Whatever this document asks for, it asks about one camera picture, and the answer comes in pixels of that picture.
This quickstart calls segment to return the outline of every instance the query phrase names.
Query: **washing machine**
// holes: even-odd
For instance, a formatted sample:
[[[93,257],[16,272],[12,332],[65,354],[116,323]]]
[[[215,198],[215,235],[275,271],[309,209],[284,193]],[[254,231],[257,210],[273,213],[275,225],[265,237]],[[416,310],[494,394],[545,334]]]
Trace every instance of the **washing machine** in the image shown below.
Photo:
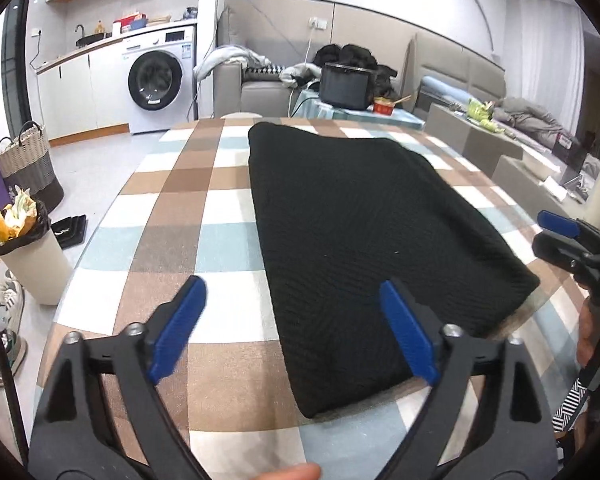
[[[140,32],[122,43],[131,134],[165,131],[187,122],[187,117],[197,119],[193,103],[196,27]]]

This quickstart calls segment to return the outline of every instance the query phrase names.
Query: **wall outlet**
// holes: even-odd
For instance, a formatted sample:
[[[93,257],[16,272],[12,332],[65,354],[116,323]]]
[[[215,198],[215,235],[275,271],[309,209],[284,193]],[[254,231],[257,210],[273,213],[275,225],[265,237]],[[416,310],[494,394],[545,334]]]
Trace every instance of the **wall outlet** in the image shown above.
[[[318,30],[327,30],[327,20],[323,20],[317,16],[314,16],[309,18],[309,27],[317,28]]]

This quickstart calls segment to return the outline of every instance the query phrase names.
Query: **sink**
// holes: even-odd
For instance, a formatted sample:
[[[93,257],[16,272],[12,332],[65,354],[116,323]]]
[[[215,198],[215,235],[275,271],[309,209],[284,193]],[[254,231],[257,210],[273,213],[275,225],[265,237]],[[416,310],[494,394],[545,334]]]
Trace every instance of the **sink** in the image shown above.
[[[91,34],[90,36],[85,36],[84,38],[80,38],[75,42],[75,46],[78,48],[82,48],[84,46],[90,45],[91,43],[95,43],[96,41],[104,40],[105,38],[110,38],[110,32],[100,32],[98,34]]]

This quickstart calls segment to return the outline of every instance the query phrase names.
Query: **washing machine door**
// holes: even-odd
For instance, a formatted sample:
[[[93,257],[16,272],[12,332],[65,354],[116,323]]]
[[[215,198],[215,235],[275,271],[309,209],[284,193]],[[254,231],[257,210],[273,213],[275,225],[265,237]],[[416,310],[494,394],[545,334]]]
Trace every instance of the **washing machine door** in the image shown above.
[[[129,93],[144,110],[162,110],[178,95],[182,67],[175,56],[163,50],[145,52],[129,70]]]

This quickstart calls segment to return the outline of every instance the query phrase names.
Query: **black tray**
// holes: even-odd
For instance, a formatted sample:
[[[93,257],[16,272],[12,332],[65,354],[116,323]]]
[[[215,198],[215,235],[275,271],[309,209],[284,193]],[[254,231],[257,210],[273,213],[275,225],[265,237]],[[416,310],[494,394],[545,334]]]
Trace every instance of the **black tray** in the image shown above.
[[[63,218],[51,224],[51,229],[62,249],[79,245],[84,242],[87,231],[87,215]]]

